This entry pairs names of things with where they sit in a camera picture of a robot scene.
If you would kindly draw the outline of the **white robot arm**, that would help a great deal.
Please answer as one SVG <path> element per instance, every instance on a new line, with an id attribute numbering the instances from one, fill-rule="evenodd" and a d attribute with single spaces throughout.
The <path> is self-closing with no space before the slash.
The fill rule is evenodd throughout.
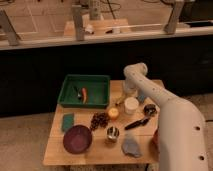
<path id="1" fill-rule="evenodd" d="M 192 102 L 148 79 L 147 72 L 144 63 L 124 68 L 126 87 L 141 90 L 160 108 L 159 171 L 209 171 L 203 114 Z"/>

